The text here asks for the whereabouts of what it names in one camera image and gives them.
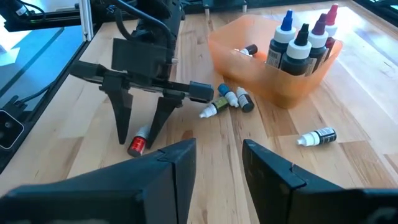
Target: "robotic arm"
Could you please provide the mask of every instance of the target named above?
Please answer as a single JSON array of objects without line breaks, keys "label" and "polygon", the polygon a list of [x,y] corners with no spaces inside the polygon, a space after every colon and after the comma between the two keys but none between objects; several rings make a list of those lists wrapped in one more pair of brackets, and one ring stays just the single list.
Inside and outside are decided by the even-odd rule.
[{"label": "robotic arm", "polygon": [[[261,224],[398,223],[397,190],[342,189],[248,139],[242,157]],[[61,182],[11,190],[0,198],[0,223],[186,224],[195,173],[195,140],[185,140]]]},{"label": "robotic arm", "polygon": [[[150,148],[164,123],[187,97],[209,103],[214,91],[211,85],[190,82],[189,85],[169,81],[180,21],[184,18],[180,0],[138,0],[130,5],[121,0],[106,0],[116,6],[115,20],[125,39],[113,39],[113,70],[102,65],[77,62],[71,75],[101,85],[111,100],[116,118],[119,143],[124,144],[131,115],[130,87],[159,92],[154,120],[146,146]],[[122,20],[122,10],[139,18],[130,34]]]}]

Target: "white paint bottle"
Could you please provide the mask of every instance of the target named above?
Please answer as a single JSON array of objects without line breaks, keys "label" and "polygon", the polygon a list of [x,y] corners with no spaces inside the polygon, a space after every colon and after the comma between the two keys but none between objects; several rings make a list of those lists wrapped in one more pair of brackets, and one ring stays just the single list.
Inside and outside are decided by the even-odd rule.
[{"label": "white paint bottle", "polygon": [[317,146],[336,141],[337,134],[333,128],[322,128],[316,131],[311,131],[303,134],[298,140],[297,144],[301,146]]}]

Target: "paint bottle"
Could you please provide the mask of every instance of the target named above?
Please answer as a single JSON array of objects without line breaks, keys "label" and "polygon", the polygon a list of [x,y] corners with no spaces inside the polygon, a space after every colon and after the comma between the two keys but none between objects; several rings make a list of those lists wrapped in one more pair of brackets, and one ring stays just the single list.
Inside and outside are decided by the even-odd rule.
[{"label": "paint bottle", "polygon": [[301,146],[317,146],[320,144],[336,141],[337,134],[333,128],[322,128],[316,131],[311,131],[303,134],[298,140],[297,144]]},{"label": "paint bottle", "polygon": [[251,100],[249,93],[247,93],[244,88],[238,87],[236,95],[238,96],[239,105],[243,112],[248,113],[254,109],[254,103]]},{"label": "paint bottle", "polygon": [[132,139],[130,146],[127,148],[127,153],[132,157],[140,157],[144,152],[145,144],[149,135],[150,126],[145,125],[141,127],[136,136]]},{"label": "paint bottle", "polygon": [[311,43],[308,41],[308,24],[303,24],[296,39],[291,40],[282,56],[280,69],[294,76],[305,75],[310,64]]},{"label": "paint bottle", "polygon": [[333,4],[326,16],[325,30],[328,32],[328,39],[326,40],[326,46],[325,46],[327,49],[325,60],[329,58],[331,49],[333,48],[336,42],[333,36],[336,34],[337,31],[337,25],[335,24],[337,9],[338,9],[338,4]]},{"label": "paint bottle", "polygon": [[247,56],[253,57],[253,55],[255,53],[257,53],[257,51],[259,49],[257,48],[256,44],[252,44],[252,45],[249,45],[249,46],[243,48],[242,50],[238,50],[238,49],[235,49],[235,50],[237,50],[238,52],[241,52],[242,54],[245,54]]},{"label": "paint bottle", "polygon": [[228,100],[229,105],[234,106],[236,108],[239,107],[238,97],[236,97],[235,93],[229,89],[227,85],[224,83],[218,86],[218,91],[221,96],[225,97]]},{"label": "paint bottle", "polygon": [[310,51],[310,65],[305,76],[311,75],[325,61],[327,53],[325,44],[328,39],[328,32],[325,32],[325,26],[326,14],[322,13],[315,27],[308,34],[308,41],[311,43],[312,48]]},{"label": "paint bottle", "polygon": [[209,118],[225,110],[228,107],[228,100],[225,97],[220,97],[214,102],[210,103],[200,114],[200,118]]},{"label": "paint bottle", "polygon": [[275,68],[280,67],[282,56],[286,52],[289,42],[294,39],[296,33],[296,28],[292,27],[292,14],[293,11],[291,9],[286,12],[282,25],[276,28],[274,38],[269,44],[266,64]]}]

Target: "translucent orange container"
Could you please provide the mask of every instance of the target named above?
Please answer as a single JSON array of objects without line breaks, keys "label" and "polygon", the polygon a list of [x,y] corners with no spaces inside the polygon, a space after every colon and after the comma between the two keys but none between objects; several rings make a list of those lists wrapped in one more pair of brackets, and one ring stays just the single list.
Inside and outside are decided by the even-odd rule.
[{"label": "translucent orange container", "polygon": [[[218,73],[277,106],[292,108],[320,84],[343,45],[337,40],[329,59],[310,76],[289,75],[264,63],[279,25],[280,22],[262,16],[245,15],[212,32],[208,45]],[[259,49],[254,58],[234,50],[250,44]]]}]

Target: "wood grain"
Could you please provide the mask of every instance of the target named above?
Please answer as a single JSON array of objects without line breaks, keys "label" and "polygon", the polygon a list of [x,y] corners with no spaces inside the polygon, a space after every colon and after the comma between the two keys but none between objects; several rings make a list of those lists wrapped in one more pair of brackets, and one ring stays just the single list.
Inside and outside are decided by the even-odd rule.
[{"label": "wood grain", "polygon": [[[315,21],[332,2],[250,9],[282,20],[294,10],[294,25]],[[170,116],[153,149],[197,139],[197,176],[188,223],[259,223],[244,178],[243,139],[253,139],[294,164],[342,187],[387,187],[398,183],[398,29],[352,1],[339,1],[336,38],[343,51],[321,85],[297,107],[285,110],[249,94],[251,113],[229,108],[200,119],[203,104],[184,100]],[[207,35],[241,12],[188,15],[181,23],[171,80],[227,83],[213,70]],[[133,30],[136,21],[126,21]],[[115,23],[103,24],[81,60],[111,67]],[[131,89],[129,133],[119,145],[111,103],[98,86],[68,77],[42,117],[0,175],[0,195],[21,184],[54,182],[130,159],[127,145],[152,121],[158,93]],[[324,146],[300,147],[300,134],[331,126],[338,139]]]}]

